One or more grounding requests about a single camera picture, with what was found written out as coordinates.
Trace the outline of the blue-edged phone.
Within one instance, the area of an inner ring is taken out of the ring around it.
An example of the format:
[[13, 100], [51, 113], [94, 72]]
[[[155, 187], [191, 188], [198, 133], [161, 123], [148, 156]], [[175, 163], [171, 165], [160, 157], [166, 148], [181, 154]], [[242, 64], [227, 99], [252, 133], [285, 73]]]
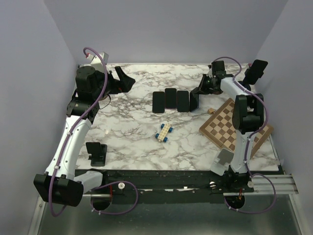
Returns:
[[193, 112], [199, 108], [199, 94], [190, 93], [189, 111]]

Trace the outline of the black smartphone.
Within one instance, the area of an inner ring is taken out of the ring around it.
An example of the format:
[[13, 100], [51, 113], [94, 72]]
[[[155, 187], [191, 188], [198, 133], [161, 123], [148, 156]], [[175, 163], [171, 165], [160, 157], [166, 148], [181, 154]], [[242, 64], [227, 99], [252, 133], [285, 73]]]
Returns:
[[165, 108], [166, 109], [177, 108], [177, 89], [176, 88], [165, 89]]

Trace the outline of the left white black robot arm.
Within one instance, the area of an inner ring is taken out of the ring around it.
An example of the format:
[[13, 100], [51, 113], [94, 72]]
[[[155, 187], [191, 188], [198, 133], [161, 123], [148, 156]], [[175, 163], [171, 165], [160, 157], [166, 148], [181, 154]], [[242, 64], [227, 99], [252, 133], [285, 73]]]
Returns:
[[135, 80], [127, 76], [120, 66], [103, 73], [93, 66], [76, 71], [76, 89], [67, 105], [66, 123], [61, 141], [44, 174], [36, 174], [34, 186], [45, 202], [76, 207], [84, 193], [94, 189], [104, 193], [109, 186], [100, 172], [89, 170], [75, 176], [76, 162], [85, 136], [100, 109], [98, 98], [108, 94], [127, 93]]

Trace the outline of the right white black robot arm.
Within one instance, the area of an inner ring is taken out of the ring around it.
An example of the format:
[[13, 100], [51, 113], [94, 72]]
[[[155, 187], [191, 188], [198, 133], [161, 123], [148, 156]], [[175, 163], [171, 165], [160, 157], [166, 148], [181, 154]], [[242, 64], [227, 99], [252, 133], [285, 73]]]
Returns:
[[200, 95], [226, 93], [234, 101], [232, 125], [236, 132], [234, 152], [226, 148], [215, 157], [211, 171], [223, 178], [224, 186], [235, 192], [246, 185], [251, 175], [249, 159], [253, 141], [258, 132], [267, 124], [267, 110], [262, 94], [251, 91], [264, 74], [267, 61], [255, 60], [245, 71], [243, 81], [236, 81], [236, 76], [226, 73], [223, 58], [214, 60], [210, 65], [210, 72], [203, 74], [198, 87], [190, 92], [190, 111], [199, 108]]

